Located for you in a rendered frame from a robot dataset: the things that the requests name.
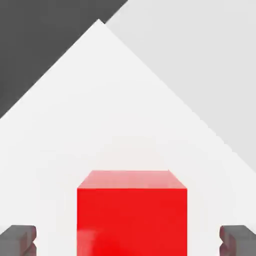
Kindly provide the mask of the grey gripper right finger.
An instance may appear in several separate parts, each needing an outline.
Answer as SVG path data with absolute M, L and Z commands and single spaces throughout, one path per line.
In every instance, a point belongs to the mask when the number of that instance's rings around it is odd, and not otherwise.
M 256 256 L 256 234 L 245 225 L 222 225 L 219 256 Z

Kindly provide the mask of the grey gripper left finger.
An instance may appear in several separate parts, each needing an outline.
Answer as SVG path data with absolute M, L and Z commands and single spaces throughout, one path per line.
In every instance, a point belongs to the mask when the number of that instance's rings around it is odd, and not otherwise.
M 11 225 L 0 233 L 0 256 L 37 256 L 34 225 Z

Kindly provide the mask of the small red cube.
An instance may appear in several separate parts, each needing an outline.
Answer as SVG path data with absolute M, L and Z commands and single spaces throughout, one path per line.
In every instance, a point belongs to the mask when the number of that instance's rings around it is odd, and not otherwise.
M 169 170 L 93 170 L 77 188 L 77 256 L 187 256 L 187 188 Z

